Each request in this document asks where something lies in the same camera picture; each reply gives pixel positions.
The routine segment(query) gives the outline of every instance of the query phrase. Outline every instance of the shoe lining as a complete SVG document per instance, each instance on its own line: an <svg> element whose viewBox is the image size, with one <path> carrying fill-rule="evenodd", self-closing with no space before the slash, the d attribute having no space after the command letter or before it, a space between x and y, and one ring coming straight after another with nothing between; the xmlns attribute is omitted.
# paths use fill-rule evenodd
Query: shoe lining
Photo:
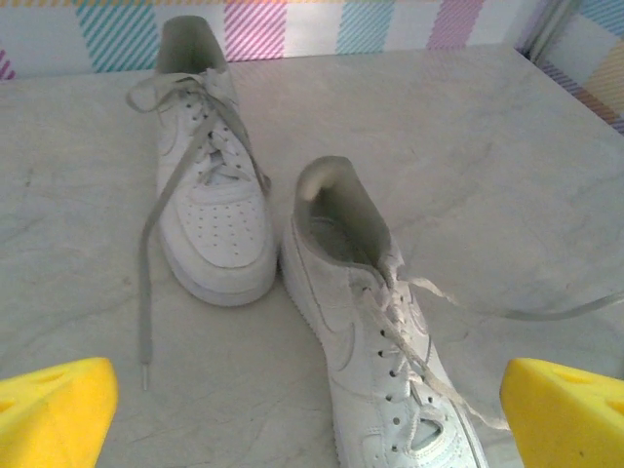
<svg viewBox="0 0 624 468"><path fill-rule="evenodd" d="M346 263L361 263L372 266L371 259L335 219L326 216L312 216L310 230L319 246L332 258Z"/></svg>

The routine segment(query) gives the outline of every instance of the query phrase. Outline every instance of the shoe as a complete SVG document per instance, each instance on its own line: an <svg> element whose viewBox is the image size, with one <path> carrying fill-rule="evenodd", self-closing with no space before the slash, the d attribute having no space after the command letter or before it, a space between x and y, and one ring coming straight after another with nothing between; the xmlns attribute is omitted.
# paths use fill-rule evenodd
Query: shoe
<svg viewBox="0 0 624 468"><path fill-rule="evenodd" d="M309 165L280 264L325 351L342 468L488 466L387 225L348 159Z"/></svg>
<svg viewBox="0 0 624 468"><path fill-rule="evenodd" d="M140 103L145 94L149 105ZM227 62L203 18L165 23L155 73L128 92L127 103L158 115L159 196L139 249L139 327L147 356L147 240L156 222L175 277L215 305L263 296L275 278L277 248L264 198L270 181L254 160Z"/></svg>

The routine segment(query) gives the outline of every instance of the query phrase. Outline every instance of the white shoelace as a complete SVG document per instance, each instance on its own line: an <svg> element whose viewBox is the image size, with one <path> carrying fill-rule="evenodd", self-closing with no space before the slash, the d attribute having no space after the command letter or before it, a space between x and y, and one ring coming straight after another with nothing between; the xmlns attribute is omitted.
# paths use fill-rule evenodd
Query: white shoelace
<svg viewBox="0 0 624 468"><path fill-rule="evenodd" d="M383 354L395 354L398 356L398 364L395 368L391 369L390 375L396 377L403 375L404 378L407 378L406 381L409 385L409 391L406 393L409 394L408 398L414 398L414 395L417 395L418 386L427 385L435 393L449 399L457 407L468 410L471 414L481 419L485 425L496 430L509 431L509 424L507 424L506 420L482 415L468 404L454 388L438 378L431 371L425 360L418 356L418 353L410 345L409 333L406 328L406 316L403 312L403 307L410 307L410 303L404 302L402 295L397 289L398 286L408 286L410 284L421 287L422 282L405 281L394 278L393 284L389 286L387 291L384 290L381 303L377 302L370 289L365 289L365 300L369 302L370 306L367 307L367 310L370 311L372 318L382 331L383 336L392 343L388 350L383 350ZM395 318L394 322L390 320L390 316ZM412 363L420 368L422 374L418 374L413 370L411 366ZM443 412L431 403L420 406L420 410L414 414L409 422L409 436L405 450L412 450L412 443L416 437L416 431L418 430L418 424L421 419L443 424L445 418Z"/></svg>
<svg viewBox="0 0 624 468"><path fill-rule="evenodd" d="M216 70L209 70L209 73L218 73ZM221 93L216 86L205 86L206 78L202 75L194 75L189 73L171 73L166 75L156 75L137 83L126 94L126 102L128 105L140 113L151 112L160 108L167 103L169 99L180 93L186 93L198 99L201 103L198 111L194 116L194 120L201 121L193 132L188 147L184 151L179 163L172 172L169 180L165 184L163 191L154 203L147 220L143 226L139 246L138 246L138 354L141 363L142 372L142 388L147 390L149 387L149 365L152 361L152 320L151 320L151 281L149 276L149 257L147 246L149 236L158 222L167 203L176 191L177 185L183 178L184 174L193 163L198 152L204 149L204 145L208 142L211 148L217 151L228 150L227 137L214 133L215 124L218 118L221 118L230 132L239 139L241 144L247 150L257 177L258 183L264 192L267 192L270 186L270 179L264 175L255 162L252 154L252 148L247 135L245 125L241 121L237 110L233 107L231 101L225 94ZM134 93L143 89L166 89L167 91L156 100L152 106L140 106L134 99ZM204 171L198 182L208 183L211 176L219 172L224 176L234 178L242 178L251 180L250 175L241 170L237 166L228 164L225 158L217 163L211 163L209 168Z"/></svg>

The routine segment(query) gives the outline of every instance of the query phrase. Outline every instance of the shoe opening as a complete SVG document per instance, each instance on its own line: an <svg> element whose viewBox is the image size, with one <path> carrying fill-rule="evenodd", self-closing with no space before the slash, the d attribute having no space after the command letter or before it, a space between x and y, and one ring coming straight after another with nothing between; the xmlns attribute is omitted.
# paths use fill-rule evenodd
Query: shoe opening
<svg viewBox="0 0 624 468"><path fill-rule="evenodd" d="M390 249L388 227L346 158L320 158L302 172L294 217L336 261L377 268Z"/></svg>
<svg viewBox="0 0 624 468"><path fill-rule="evenodd" d="M223 52L205 19L186 16L165 22L156 60L158 73L199 74L224 65Z"/></svg>

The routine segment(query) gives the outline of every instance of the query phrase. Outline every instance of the gray shoelace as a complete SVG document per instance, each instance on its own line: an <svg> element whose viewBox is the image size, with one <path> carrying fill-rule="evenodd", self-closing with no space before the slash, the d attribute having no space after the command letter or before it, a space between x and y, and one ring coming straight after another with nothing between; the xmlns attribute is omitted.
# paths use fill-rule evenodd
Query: gray shoelace
<svg viewBox="0 0 624 468"><path fill-rule="evenodd" d="M134 93L136 91L149 88L166 89L167 91L160 98L158 98L152 106L139 106L134 99ZM147 390L149 388L149 365L151 364L153 356L151 317L152 294L149 275L149 255L147 248L149 236L156 225L156 222L158 222L158 219L163 213L163 210L174 195L179 182L183 178L189 166L193 163L197 152L206 140L210 138L210 134L215 128L215 124L219 117L223 120L223 122L225 122L232 134L239 139L247 150L247 153L252 160L253 168L261 189L266 193L270 186L270 179L261 172L255 162L247 129L241 121L238 112L230 100L226 98L224 94L220 93L218 89L211 88L208 90L204 86L204 77L202 75L172 73L147 78L146 80L137 83L128 91L126 94L126 103L137 112L151 112L158 109L179 92L198 94L201 99L204 99L205 102L210 105L211 109L206 113L207 117L204 121L195 129L193 138L184 151L184 154L175 167L173 173L169 177L169 180L156 200L156 203L154 203L152 210L147 216L147 220L143 225L143 230L140 235L140 241L138 244L138 354L141 363L141 383L143 390ZM225 173L230 176L249 178L242 171L236 170L236 168L223 166L223 163L220 163L219 165L212 165L207 170L207 173L201 177L202 180L199 181L207 182L210 174L216 170L219 170L220 172L225 171Z"/></svg>

